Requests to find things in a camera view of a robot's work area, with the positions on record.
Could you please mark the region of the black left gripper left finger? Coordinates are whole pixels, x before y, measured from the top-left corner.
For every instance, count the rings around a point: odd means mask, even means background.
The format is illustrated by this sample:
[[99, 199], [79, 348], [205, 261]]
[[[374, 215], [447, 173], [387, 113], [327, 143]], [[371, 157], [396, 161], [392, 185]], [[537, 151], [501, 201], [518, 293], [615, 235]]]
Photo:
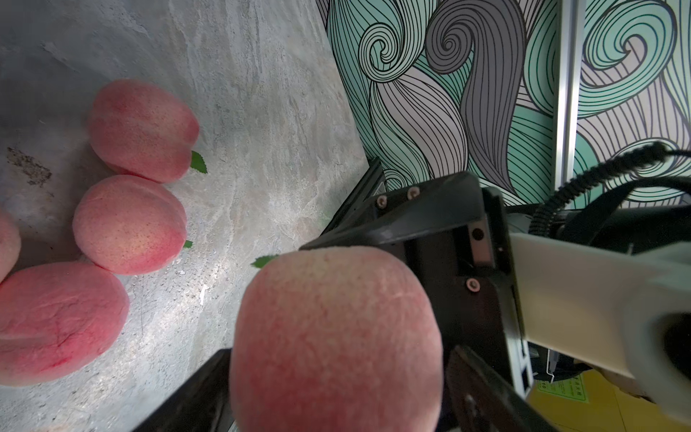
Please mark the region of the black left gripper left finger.
[[134, 431], [230, 431], [231, 353], [216, 352]]

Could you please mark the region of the peach with leaf back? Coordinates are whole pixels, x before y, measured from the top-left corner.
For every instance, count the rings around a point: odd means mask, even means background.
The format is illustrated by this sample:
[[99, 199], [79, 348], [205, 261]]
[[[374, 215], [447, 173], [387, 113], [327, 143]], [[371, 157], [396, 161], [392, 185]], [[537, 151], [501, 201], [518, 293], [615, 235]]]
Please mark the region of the peach with leaf back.
[[244, 293], [230, 363], [242, 431], [432, 431], [443, 388], [430, 300], [390, 253], [288, 253]]

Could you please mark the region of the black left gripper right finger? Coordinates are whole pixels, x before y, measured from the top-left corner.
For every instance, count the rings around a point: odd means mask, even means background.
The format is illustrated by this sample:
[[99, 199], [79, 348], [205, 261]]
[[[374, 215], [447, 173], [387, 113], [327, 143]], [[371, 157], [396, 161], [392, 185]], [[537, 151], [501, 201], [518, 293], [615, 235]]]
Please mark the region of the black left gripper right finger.
[[557, 432], [469, 347], [451, 352], [446, 386], [462, 431]]

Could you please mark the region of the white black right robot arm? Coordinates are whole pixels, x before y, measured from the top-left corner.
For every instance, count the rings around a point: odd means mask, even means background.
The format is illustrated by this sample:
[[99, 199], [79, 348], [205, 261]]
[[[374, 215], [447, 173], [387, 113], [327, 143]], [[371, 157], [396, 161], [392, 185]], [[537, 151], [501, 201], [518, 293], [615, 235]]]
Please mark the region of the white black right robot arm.
[[688, 192], [686, 177], [632, 177], [685, 156], [653, 142], [600, 163], [534, 207], [527, 233], [470, 172], [382, 195], [361, 182], [310, 248], [380, 248], [412, 269], [442, 334], [443, 415], [463, 430], [548, 430], [525, 397], [558, 354], [635, 379], [689, 422], [690, 210], [622, 207], [640, 188]]

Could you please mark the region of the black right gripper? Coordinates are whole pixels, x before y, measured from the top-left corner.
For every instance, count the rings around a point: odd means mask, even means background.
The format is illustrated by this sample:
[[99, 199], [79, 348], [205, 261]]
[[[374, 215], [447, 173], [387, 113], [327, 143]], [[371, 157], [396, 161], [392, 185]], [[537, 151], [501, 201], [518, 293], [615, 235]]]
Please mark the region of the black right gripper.
[[462, 172], [372, 196], [303, 249], [367, 246], [416, 275], [444, 356], [469, 347], [520, 397], [533, 385], [503, 198]]

